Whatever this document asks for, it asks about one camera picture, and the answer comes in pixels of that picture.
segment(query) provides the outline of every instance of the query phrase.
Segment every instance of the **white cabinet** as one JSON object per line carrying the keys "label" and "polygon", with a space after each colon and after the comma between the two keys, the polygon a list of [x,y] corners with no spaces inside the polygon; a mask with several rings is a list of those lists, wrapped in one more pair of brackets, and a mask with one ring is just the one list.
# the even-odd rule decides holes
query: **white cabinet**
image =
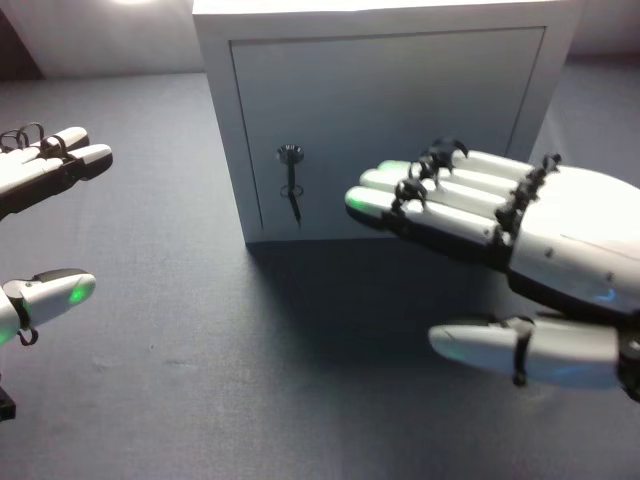
{"label": "white cabinet", "polygon": [[[439,136],[526,159],[580,10],[569,0],[325,12],[258,3],[194,7],[247,242],[376,236],[346,215],[344,193]],[[304,150],[300,226],[281,195],[284,144]]]}

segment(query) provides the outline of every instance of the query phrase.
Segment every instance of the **cabinet top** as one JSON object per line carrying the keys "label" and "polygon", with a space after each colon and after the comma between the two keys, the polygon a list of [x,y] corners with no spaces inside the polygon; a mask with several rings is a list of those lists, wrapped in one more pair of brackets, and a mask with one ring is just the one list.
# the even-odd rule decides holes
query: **cabinet top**
{"label": "cabinet top", "polygon": [[194,15],[238,15],[286,12],[351,12],[390,8],[557,1],[562,0],[195,0],[193,13]]}

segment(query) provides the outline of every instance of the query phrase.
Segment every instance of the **gray tabletop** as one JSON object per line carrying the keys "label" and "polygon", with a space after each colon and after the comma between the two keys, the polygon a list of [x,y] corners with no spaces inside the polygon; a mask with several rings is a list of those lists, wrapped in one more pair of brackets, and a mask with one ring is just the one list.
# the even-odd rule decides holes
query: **gray tabletop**
{"label": "gray tabletop", "polygon": [[[536,152],[638,184],[639,79],[572,65]],[[638,477],[621,391],[517,390],[429,350],[451,316],[535,310],[499,276],[396,240],[247,250],[203,75],[4,85],[0,105],[2,126],[82,125],[115,156],[2,222],[2,279],[98,278],[0,350],[3,480]]]}

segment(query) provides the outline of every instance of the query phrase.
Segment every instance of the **robotic hand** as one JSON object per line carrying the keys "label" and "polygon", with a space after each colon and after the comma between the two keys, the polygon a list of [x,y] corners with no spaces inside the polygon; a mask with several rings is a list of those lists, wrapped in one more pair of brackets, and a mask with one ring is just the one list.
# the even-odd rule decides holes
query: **robotic hand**
{"label": "robotic hand", "polygon": [[534,167],[437,140],[417,162],[385,161],[346,194],[348,213],[449,257],[505,274],[559,313],[433,327],[440,355],[567,387],[621,385],[640,402],[640,190],[561,166]]}
{"label": "robotic hand", "polygon": [[[29,142],[27,129],[38,130]],[[0,220],[70,189],[78,180],[105,172],[113,156],[107,145],[89,145],[85,129],[67,128],[45,137],[40,124],[0,134]],[[16,336],[27,346],[38,340],[36,327],[84,302],[96,279],[79,269],[54,270],[30,280],[11,280],[0,289],[0,347]],[[25,338],[23,331],[31,333]],[[16,406],[0,388],[0,422],[15,418]]]}

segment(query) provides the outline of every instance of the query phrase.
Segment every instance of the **white wall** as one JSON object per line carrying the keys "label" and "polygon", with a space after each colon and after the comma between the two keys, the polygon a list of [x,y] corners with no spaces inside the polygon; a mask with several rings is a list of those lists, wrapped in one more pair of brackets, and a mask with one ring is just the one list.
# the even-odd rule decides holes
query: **white wall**
{"label": "white wall", "polygon": [[[573,53],[640,51],[640,0],[586,1]],[[202,71],[192,4],[0,0],[47,77]]]}

